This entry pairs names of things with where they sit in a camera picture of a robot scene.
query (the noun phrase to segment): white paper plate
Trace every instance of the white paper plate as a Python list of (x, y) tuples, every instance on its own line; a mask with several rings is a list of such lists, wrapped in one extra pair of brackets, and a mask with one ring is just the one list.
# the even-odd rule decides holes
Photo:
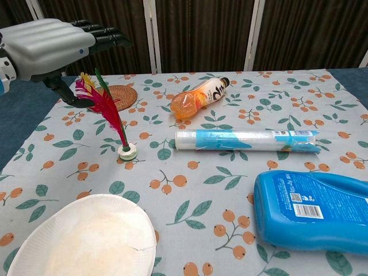
[[(155, 254), (156, 238), (147, 214), (117, 195), (95, 194), (70, 203), (37, 227), (7, 275), (57, 275), (49, 270), (53, 263), (64, 275), (84, 276), (84, 269), (92, 267), (88, 275), (122, 275), (125, 270), (124, 275), (149, 276)], [(73, 266), (76, 259), (80, 265)]]

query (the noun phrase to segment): woven coaster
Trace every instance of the woven coaster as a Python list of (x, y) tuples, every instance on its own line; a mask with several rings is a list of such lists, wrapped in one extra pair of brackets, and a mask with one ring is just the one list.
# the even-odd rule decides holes
[[(118, 111), (124, 110), (137, 100), (137, 91), (126, 85), (111, 85), (109, 90), (113, 100), (119, 99), (120, 101), (115, 102)], [(97, 89), (99, 93), (102, 93), (102, 88)]]

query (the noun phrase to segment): dark brown curtain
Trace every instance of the dark brown curtain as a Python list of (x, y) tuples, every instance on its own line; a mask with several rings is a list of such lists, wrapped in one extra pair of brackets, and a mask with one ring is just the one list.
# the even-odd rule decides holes
[(0, 29), (32, 20), (24, 0), (0, 0)]
[(254, 0), (156, 0), (162, 72), (242, 71)]
[(104, 75), (151, 72), (142, 0), (39, 0), (39, 3), (46, 18), (65, 22), (86, 19), (117, 28), (133, 42), (130, 48), (111, 47), (73, 63), (68, 75), (79, 75), (81, 71), (94, 75), (95, 67)]
[(253, 70), (357, 67), (367, 49), (367, 0), (267, 0)]

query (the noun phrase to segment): red feather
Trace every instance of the red feather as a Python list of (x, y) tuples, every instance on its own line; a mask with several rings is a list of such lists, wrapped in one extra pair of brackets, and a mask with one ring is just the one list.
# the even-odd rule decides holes
[(102, 95), (96, 89), (91, 87), (91, 91), (85, 88), (85, 82), (83, 79), (78, 79), (75, 84), (75, 88), (78, 92), (84, 92), (85, 94), (78, 94), (77, 96), (81, 99), (90, 99), (94, 101), (95, 105), (91, 107), (95, 112), (101, 112), (103, 118), (105, 118), (109, 123), (111, 128), (115, 129), (120, 136), (121, 142), (124, 147), (128, 147), (127, 138), (122, 131), (120, 116), (117, 111), (115, 102), (113, 98), (103, 90)]

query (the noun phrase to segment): tablecloth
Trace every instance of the tablecloth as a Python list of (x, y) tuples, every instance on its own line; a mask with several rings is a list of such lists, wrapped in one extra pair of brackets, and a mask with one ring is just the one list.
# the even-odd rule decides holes
[[(190, 120), (175, 120), (172, 97), (213, 76), (231, 81), (225, 96)], [(154, 276), (368, 274), (364, 256), (273, 247), (255, 228), (259, 173), (323, 171), (368, 180), (368, 110), (329, 72), (104, 78), (138, 92), (120, 112), (137, 158), (118, 160), (118, 135), (100, 114), (58, 102), (0, 173), (0, 275), (38, 225), (97, 193), (120, 195), (147, 212), (158, 241)], [(177, 129), (317, 130), (321, 152), (177, 151)]]

